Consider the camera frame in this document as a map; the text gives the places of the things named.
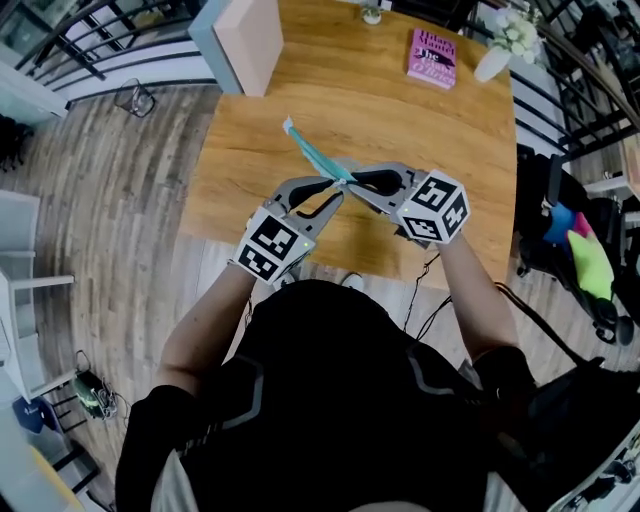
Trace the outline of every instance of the floor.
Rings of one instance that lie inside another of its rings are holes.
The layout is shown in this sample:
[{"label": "floor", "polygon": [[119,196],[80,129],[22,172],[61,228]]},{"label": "floor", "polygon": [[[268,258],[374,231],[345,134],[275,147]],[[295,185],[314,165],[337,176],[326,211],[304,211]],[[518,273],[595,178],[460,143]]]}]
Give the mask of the floor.
[{"label": "floor", "polygon": [[[136,119],[112,96],[75,104],[64,121],[41,127],[25,165],[0,174],[0,188],[42,198],[36,243],[36,276],[74,274],[72,287],[38,294],[38,330],[46,369],[76,365],[83,350],[93,371],[133,403],[148,393],[163,343],[177,320],[207,289],[232,255],[227,244],[178,234],[186,187],[219,97],[215,86],[154,89],[156,109]],[[601,174],[598,159],[577,168],[588,181]],[[305,264],[302,278],[339,281],[345,270]],[[600,342],[589,318],[551,278],[510,273],[508,284],[584,357],[603,356],[608,368],[638,366],[640,334],[622,348]],[[399,324],[413,283],[367,276],[366,293]],[[258,286],[254,303],[269,290]],[[446,293],[418,290],[408,331],[416,333]],[[520,313],[520,344],[533,374],[548,382],[572,365]],[[454,365],[465,357],[451,308],[425,338]],[[82,356],[80,366],[86,365]],[[104,470],[99,492],[108,502],[126,431],[119,417],[89,421],[73,431]],[[487,510],[518,510],[508,489],[492,481]]]}]

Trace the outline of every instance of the light blue cloth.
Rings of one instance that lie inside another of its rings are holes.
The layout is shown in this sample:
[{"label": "light blue cloth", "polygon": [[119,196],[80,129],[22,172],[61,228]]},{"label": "light blue cloth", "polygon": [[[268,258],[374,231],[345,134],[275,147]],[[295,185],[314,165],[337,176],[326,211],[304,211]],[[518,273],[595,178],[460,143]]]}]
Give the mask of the light blue cloth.
[{"label": "light blue cloth", "polygon": [[321,176],[332,180],[345,180],[347,182],[355,181],[351,173],[342,165],[326,157],[312,144],[307,142],[302,135],[298,133],[298,130],[293,127],[293,121],[290,117],[284,122],[283,128],[288,135],[293,137],[293,140],[295,140],[298,146],[300,146],[302,154],[307,160],[309,160],[309,162],[311,162],[311,165],[315,167],[316,171],[318,171]]}]

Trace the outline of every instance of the black and white marker cube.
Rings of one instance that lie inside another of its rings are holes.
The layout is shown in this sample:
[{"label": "black and white marker cube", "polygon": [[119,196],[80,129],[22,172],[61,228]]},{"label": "black and white marker cube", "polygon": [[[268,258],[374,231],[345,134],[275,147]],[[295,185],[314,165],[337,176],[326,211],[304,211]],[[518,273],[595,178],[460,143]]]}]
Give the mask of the black and white marker cube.
[{"label": "black and white marker cube", "polygon": [[470,211],[464,186],[433,170],[396,216],[411,238],[446,244],[460,231]]},{"label": "black and white marker cube", "polygon": [[233,261],[266,284],[299,264],[316,243],[264,207],[247,224]]}]

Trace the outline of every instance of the black shirt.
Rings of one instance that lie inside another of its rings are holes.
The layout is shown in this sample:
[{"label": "black shirt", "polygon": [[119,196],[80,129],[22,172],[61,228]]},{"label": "black shirt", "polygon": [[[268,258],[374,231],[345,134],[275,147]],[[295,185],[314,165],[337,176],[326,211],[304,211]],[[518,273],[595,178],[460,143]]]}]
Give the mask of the black shirt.
[{"label": "black shirt", "polygon": [[[494,352],[476,366],[485,392],[533,385],[518,349]],[[256,307],[237,354],[198,399],[161,386],[133,406],[118,511],[149,510],[172,450],[200,511],[390,501],[481,510],[490,440],[474,404],[483,396],[364,294],[288,285]]]}]

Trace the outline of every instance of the white vase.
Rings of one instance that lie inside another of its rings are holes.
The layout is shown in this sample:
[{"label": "white vase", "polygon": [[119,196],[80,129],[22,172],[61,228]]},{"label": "white vase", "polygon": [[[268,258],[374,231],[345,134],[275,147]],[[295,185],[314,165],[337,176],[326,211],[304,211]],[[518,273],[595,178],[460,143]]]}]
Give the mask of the white vase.
[{"label": "white vase", "polygon": [[505,68],[510,58],[510,52],[499,46],[494,46],[482,58],[473,76],[478,82],[488,82]]},{"label": "white vase", "polygon": [[378,23],[380,23],[380,20],[382,20],[382,14],[378,14],[377,16],[364,14],[362,16],[362,19],[364,20],[365,23],[368,23],[369,25],[377,25]]}]

